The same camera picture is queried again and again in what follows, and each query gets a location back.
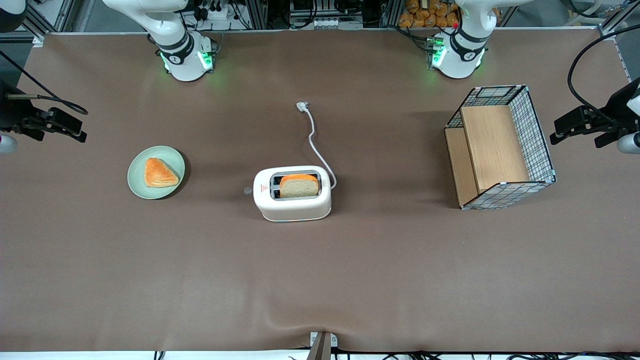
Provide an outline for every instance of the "pastry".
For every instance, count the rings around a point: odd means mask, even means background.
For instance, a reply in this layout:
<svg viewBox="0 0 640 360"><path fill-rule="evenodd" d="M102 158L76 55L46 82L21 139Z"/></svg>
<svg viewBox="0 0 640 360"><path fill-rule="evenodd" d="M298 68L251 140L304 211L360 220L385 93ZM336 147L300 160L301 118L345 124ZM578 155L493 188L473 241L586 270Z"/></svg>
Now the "pastry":
<svg viewBox="0 0 640 360"><path fill-rule="evenodd" d="M415 13L415 20L422 20L422 21L425 21L426 19L428 19L428 18L429 18L429 15L430 15L430 14L429 14L429 10L426 10L426 9L418 10L418 11Z"/></svg>
<svg viewBox="0 0 640 360"><path fill-rule="evenodd" d="M500 9L498 8L493 8L493 12L495 13L495 23L496 25L500 25L500 22L502 21L502 14L500 13Z"/></svg>
<svg viewBox="0 0 640 360"><path fill-rule="evenodd" d="M178 185L178 177L162 160L149 158L145 163L145 184L150 188L167 188Z"/></svg>
<svg viewBox="0 0 640 360"><path fill-rule="evenodd" d="M415 13L416 11L420 10L420 3L418 3L418 0L405 0L404 5L406 6L407 11L410 13Z"/></svg>
<svg viewBox="0 0 640 360"><path fill-rule="evenodd" d="M441 3L439 0L431 0L429 3L429 12L436 16L447 15L447 4Z"/></svg>
<svg viewBox="0 0 640 360"><path fill-rule="evenodd" d="M413 14L404 13L400 15L400 19L398 20L398 26L401 28L410 28L413 24Z"/></svg>
<svg viewBox="0 0 640 360"><path fill-rule="evenodd" d="M441 28L446 28L447 27L447 19L445 19L443 17L437 17L436 18L436 26L440 26Z"/></svg>
<svg viewBox="0 0 640 360"><path fill-rule="evenodd" d="M450 13L447 15L447 26L452 27L454 24L458 22L458 16L456 13Z"/></svg>
<svg viewBox="0 0 640 360"><path fill-rule="evenodd" d="M434 27L436 24L436 17L435 15L430 15L425 21L424 21L424 27L425 28L432 28Z"/></svg>

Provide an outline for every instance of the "wooden panel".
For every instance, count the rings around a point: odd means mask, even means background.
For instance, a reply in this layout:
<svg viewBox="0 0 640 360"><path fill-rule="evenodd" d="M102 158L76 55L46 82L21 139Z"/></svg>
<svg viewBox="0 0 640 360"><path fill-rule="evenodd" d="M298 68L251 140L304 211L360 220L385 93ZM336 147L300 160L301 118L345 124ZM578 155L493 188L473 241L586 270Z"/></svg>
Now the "wooden panel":
<svg viewBox="0 0 640 360"><path fill-rule="evenodd" d="M467 137L462 127L444 129L444 135L447 139L447 147L449 148L449 158L451 159L453 179L456 183L458 204L462 206L478 196L476 177L474 176L473 166L471 165Z"/></svg>
<svg viewBox="0 0 640 360"><path fill-rule="evenodd" d="M478 192L503 181L529 181L509 106L465 106L460 111Z"/></svg>

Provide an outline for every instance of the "white power cord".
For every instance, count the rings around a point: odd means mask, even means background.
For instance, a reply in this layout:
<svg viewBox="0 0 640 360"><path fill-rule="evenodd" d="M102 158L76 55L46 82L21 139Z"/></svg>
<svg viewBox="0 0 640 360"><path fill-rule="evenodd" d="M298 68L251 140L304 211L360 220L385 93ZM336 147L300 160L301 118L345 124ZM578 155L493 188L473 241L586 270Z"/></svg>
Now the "white power cord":
<svg viewBox="0 0 640 360"><path fill-rule="evenodd" d="M333 178L333 185L331 185L331 189L333 189L335 188L335 185L338 183L338 181L335 179L335 174L333 173L333 170L331 170L331 167L329 167L329 164L327 164L324 158L322 157L322 155L320 155L320 152L318 152L318 150L316 149L316 146L314 145L314 141L311 139L311 136L313 136L316 133L316 125L314 124L314 117L311 115L311 112L309 111L309 108L307 106L309 106L309 103L306 101L305 102L301 101L296 104L296 107L298 108L298 110L300 110L301 113L307 113L307 115L309 115L309 120L311 120L311 133L309 134L309 145L311 145L311 149L314 150L316 155L318 155L318 158L320 158L320 161L322 161L322 163L324 164L324 167L326 167L326 169L329 171L329 174L331 174L331 177Z"/></svg>

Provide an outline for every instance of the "white toaster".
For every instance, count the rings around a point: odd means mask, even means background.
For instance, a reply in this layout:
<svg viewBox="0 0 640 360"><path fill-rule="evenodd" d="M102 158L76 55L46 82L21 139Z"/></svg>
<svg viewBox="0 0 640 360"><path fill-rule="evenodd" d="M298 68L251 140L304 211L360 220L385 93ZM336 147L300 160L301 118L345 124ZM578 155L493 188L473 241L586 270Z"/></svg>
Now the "white toaster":
<svg viewBox="0 0 640 360"><path fill-rule="evenodd" d="M307 174L318 179L316 196L280 198L280 179L285 175ZM331 181L321 167L304 165L275 167L260 171L253 180L253 201L269 221L291 222L317 220L331 211Z"/></svg>

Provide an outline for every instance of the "green plate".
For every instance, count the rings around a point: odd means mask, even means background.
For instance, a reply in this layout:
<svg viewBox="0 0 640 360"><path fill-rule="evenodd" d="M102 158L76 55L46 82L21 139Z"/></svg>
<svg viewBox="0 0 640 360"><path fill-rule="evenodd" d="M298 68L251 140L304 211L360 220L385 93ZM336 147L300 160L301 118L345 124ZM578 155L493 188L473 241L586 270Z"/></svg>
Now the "green plate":
<svg viewBox="0 0 640 360"><path fill-rule="evenodd" d="M145 184L145 163L149 158L162 160L178 177L178 185L168 188L150 188ZM184 177L184 159L179 152L169 146L154 146L141 152L129 165L127 182L131 191L142 199L160 199L172 193L180 186Z"/></svg>

